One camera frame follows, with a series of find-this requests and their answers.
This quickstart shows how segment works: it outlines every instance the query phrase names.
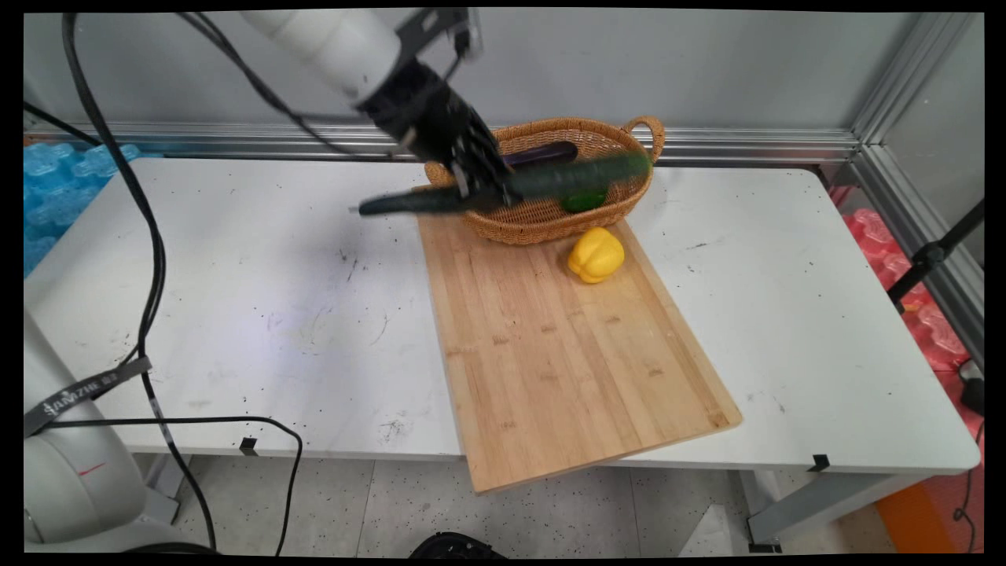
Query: wicker basket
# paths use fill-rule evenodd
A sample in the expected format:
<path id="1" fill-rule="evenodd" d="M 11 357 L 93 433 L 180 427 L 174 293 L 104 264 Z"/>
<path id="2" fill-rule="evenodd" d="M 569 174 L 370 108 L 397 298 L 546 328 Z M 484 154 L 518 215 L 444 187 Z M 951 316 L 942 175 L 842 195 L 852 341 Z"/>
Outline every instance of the wicker basket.
<path id="1" fill-rule="evenodd" d="M 636 125 L 643 124 L 653 133 L 650 155 L 656 163 L 664 148 L 664 125 L 653 116 L 640 116 L 622 128 L 584 118 L 552 118 L 493 132 L 504 155 L 556 141 L 576 144 L 577 160 L 625 150 L 646 151 L 632 136 Z M 454 176 L 436 162 L 426 165 L 430 182 L 437 186 L 454 183 Z M 463 221 L 482 237 L 505 243 L 537 243 L 585 231 L 596 225 L 613 224 L 629 213 L 650 186 L 653 170 L 645 179 L 613 183 L 604 204 L 584 212 L 570 213 L 557 200 L 526 201 L 512 208 L 500 208 L 488 214 L 469 211 Z"/>

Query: white table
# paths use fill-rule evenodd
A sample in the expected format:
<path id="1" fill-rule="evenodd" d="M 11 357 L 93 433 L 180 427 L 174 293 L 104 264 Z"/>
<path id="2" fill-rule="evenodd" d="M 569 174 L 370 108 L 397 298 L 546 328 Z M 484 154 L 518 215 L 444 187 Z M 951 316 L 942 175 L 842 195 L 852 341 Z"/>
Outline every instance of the white table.
<path id="1" fill-rule="evenodd" d="M 308 457 L 460 457 L 415 219 L 348 211 L 424 184 L 422 165 L 134 167 L 167 247 L 148 339 L 166 415 L 271 416 L 302 434 Z M 978 463 L 813 174 L 659 168 L 628 221 L 744 420 L 617 463 L 808 469 L 827 455 L 818 482 L 776 505 L 752 503 L 758 540 Z M 147 228 L 116 177 L 24 285 L 25 306 L 74 375 L 106 370 L 132 348 L 151 264 Z M 109 418 L 150 414 L 139 380 L 99 407 Z M 134 451 L 165 449 L 157 427 L 118 432 Z M 258 423 L 172 433 L 192 454 L 240 454 L 244 437 L 263 455 L 295 449 Z"/>

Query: gray wall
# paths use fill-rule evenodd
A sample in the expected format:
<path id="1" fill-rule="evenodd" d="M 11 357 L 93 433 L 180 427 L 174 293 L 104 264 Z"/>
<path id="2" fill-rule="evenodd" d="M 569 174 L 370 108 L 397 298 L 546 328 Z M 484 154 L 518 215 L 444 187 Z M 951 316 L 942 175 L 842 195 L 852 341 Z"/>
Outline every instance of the gray wall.
<path id="1" fill-rule="evenodd" d="M 978 14 L 884 138 L 948 225 L 985 195 L 985 16 Z M 985 262 L 985 226 L 966 242 Z"/>
<path id="2" fill-rule="evenodd" d="M 409 9 L 377 10 L 389 24 Z M 904 13 L 484 8 L 486 52 L 454 84 L 490 124 L 578 115 L 669 126 L 848 127 L 914 19 Z M 236 13 L 210 13 L 300 110 L 352 115 Z M 24 20 L 24 81 L 39 106 L 82 121 L 58 14 Z M 223 55 L 169 14 L 82 14 L 77 43 L 107 118 L 283 123 Z M 443 69 L 446 40 L 426 60 Z"/>

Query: speckled floor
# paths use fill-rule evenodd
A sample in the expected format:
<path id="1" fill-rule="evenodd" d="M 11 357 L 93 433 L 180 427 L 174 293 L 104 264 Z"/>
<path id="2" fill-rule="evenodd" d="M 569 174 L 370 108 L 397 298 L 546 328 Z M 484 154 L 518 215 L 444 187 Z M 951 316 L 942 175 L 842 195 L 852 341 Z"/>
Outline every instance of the speckled floor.
<path id="1" fill-rule="evenodd" d="M 274 552 L 291 463 L 193 458 L 221 552 Z M 806 479 L 781 481 L 785 490 Z M 205 544 L 187 486 L 178 499 L 175 525 Z M 455 531 L 508 558 L 673 557 L 712 504 L 723 506 L 733 554 L 747 554 L 735 473 L 594 467 L 476 497 L 464 462 L 304 460 L 284 555 L 404 558 L 436 532 Z M 894 551 L 872 506 L 782 545 L 786 554 Z"/>

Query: bamboo cutting board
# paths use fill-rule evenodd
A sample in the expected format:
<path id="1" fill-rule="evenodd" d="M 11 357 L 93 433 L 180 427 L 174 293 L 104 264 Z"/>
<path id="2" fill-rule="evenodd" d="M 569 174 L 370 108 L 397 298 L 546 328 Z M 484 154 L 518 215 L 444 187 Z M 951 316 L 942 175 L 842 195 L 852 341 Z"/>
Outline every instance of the bamboo cutting board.
<path id="1" fill-rule="evenodd" d="M 477 493 L 735 426 L 715 370 L 624 222 L 597 286 L 566 266 L 575 237 L 481 238 L 420 217 L 455 418 Z"/>

